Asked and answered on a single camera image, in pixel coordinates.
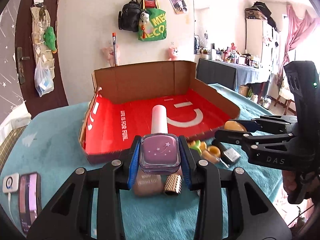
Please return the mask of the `person's right hand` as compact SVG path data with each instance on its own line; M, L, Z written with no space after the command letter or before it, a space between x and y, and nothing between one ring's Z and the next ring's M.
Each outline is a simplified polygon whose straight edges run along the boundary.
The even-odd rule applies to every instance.
M297 183L295 181L296 173L292 171L282 171L282 175L284 190L287 194L291 194L297 188ZM319 203L319 178L314 178L307 186L305 194L306 199L311 198L313 204L317 205Z

